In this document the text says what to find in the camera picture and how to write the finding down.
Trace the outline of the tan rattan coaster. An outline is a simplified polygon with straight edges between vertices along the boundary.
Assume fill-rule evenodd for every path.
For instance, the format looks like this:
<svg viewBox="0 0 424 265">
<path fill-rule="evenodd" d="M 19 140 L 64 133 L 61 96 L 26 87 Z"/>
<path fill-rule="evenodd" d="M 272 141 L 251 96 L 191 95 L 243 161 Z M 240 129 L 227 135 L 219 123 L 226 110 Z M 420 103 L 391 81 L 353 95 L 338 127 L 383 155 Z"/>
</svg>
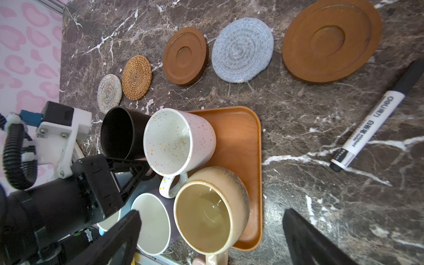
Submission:
<svg viewBox="0 0 424 265">
<path fill-rule="evenodd" d="M 151 86 L 152 69 L 149 60 L 142 55 L 132 57 L 124 68 L 122 89 L 130 100 L 140 100 Z"/>
</svg>

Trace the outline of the brown wooden saucer coaster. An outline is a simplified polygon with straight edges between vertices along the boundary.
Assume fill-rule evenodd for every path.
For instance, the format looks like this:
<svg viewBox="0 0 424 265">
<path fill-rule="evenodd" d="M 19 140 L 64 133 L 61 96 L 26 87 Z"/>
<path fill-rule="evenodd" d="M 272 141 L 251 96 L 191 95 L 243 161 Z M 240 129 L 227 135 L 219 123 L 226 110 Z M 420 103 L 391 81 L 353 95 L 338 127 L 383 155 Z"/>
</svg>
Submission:
<svg viewBox="0 0 424 265">
<path fill-rule="evenodd" d="M 369 1 L 317 1 L 291 23 L 282 43 L 288 71 L 310 83 L 343 79 L 372 57 L 383 22 Z"/>
</svg>

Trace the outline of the light blue woven coaster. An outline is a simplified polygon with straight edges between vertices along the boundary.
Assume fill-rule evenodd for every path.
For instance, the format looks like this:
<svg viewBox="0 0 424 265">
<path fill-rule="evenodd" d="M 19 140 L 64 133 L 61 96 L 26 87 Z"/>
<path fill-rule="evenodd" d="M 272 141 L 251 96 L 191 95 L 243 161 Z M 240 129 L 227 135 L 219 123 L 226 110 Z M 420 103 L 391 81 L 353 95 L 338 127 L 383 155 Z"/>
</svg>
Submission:
<svg viewBox="0 0 424 265">
<path fill-rule="evenodd" d="M 246 83 L 269 65 L 274 38 L 268 25 L 257 18 L 241 18 L 226 26 L 212 51 L 215 73 L 229 83 Z"/>
</svg>

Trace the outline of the black mug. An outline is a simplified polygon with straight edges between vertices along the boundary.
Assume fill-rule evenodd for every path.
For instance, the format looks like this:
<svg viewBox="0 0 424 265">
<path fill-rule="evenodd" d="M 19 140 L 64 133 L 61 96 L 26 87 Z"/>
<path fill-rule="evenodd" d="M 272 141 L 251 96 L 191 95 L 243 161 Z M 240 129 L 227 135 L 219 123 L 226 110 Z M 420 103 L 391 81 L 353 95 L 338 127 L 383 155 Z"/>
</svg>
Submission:
<svg viewBox="0 0 424 265">
<path fill-rule="evenodd" d="M 100 131 L 103 153 L 116 159 L 145 158 L 143 139 L 151 117 L 137 110 L 114 107 L 105 116 Z"/>
</svg>

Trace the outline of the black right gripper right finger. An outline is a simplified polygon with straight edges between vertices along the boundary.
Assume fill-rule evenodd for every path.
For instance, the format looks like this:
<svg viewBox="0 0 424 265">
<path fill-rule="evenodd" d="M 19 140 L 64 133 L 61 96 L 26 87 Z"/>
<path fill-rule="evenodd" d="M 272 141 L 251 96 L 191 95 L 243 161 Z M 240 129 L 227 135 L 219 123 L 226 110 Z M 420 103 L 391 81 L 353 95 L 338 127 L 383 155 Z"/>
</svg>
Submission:
<svg viewBox="0 0 424 265">
<path fill-rule="evenodd" d="M 282 225 L 294 265 L 356 264 L 294 209 L 285 210 Z"/>
</svg>

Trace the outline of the dark wooden saucer coaster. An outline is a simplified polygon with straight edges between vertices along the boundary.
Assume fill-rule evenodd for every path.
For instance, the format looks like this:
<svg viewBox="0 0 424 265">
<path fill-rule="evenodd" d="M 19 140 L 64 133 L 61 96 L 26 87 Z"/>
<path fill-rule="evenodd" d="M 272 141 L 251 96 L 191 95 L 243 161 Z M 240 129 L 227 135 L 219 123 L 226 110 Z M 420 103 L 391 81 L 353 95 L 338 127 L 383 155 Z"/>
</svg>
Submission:
<svg viewBox="0 0 424 265">
<path fill-rule="evenodd" d="M 196 28 L 186 27 L 168 41 L 163 53 L 163 70 L 167 79 L 179 86 L 196 83 L 208 63 L 206 38 Z"/>
</svg>

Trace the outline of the white woven coaster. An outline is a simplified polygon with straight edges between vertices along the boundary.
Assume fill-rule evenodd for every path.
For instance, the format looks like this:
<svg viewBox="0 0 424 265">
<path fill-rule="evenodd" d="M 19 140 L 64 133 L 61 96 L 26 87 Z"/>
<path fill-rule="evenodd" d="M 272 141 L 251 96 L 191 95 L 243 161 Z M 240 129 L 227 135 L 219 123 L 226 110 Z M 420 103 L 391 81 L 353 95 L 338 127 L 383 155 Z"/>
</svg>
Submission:
<svg viewBox="0 0 424 265">
<path fill-rule="evenodd" d="M 105 75 L 98 86 L 97 102 L 99 110 L 107 114 L 114 107 L 119 106 L 123 95 L 121 81 L 114 74 Z"/>
</svg>

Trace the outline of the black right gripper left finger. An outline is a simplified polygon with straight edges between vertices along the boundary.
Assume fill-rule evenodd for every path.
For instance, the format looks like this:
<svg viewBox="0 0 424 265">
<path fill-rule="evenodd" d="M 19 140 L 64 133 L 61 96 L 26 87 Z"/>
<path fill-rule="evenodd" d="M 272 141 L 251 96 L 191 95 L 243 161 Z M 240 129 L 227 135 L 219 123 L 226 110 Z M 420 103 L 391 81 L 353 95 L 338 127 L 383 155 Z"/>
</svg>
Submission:
<svg viewBox="0 0 424 265">
<path fill-rule="evenodd" d="M 131 210 L 69 264 L 131 265 L 136 253 L 141 224 L 139 212 Z"/>
</svg>

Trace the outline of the white speckled mug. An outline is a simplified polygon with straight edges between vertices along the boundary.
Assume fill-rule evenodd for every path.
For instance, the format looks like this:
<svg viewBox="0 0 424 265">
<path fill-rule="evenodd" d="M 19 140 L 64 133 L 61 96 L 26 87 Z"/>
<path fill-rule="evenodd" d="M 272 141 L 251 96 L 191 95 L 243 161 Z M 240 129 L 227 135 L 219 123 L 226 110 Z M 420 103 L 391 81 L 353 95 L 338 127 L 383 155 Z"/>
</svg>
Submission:
<svg viewBox="0 0 424 265">
<path fill-rule="evenodd" d="M 188 172 L 212 158 L 216 134 L 204 118 L 164 108 L 149 119 L 143 147 L 148 164 L 162 176 L 160 194 L 172 199 L 188 180 Z"/>
</svg>

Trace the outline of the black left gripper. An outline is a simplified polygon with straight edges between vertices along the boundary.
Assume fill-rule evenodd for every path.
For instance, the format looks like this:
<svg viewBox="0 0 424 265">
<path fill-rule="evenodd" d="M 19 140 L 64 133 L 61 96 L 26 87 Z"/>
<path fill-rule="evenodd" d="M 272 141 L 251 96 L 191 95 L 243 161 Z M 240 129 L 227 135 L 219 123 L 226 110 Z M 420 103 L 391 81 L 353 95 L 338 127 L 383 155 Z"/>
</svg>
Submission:
<svg viewBox="0 0 424 265">
<path fill-rule="evenodd" d="M 89 219 L 106 219 L 118 212 L 139 183 L 151 179 L 150 170 L 146 160 L 116 159 L 102 154 L 79 159 L 71 166 Z M 130 178 L 121 185 L 117 173 L 129 173 Z"/>
</svg>

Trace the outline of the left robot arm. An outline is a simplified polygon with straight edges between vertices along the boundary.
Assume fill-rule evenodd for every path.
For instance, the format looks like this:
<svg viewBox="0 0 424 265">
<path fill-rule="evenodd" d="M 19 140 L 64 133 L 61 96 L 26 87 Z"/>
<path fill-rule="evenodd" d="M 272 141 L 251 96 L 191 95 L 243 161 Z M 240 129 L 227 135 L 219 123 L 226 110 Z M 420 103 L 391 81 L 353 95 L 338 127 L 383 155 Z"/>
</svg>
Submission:
<svg viewBox="0 0 424 265">
<path fill-rule="evenodd" d="M 147 161 L 103 154 L 77 160 L 71 176 L 11 193 L 1 207 L 1 264 L 43 261 L 43 250 L 118 212 L 142 181 Z"/>
</svg>

